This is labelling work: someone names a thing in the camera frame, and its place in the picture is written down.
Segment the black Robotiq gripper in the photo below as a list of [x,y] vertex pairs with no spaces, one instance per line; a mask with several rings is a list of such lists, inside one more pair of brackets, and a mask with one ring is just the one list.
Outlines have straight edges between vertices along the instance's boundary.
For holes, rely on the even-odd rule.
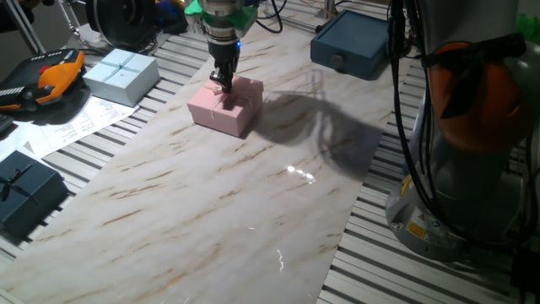
[[220,43],[210,41],[208,50],[214,59],[214,66],[221,68],[221,71],[219,69],[212,71],[209,78],[215,83],[222,83],[223,92],[229,93],[232,90],[234,70],[237,69],[240,58],[240,41],[221,41]]

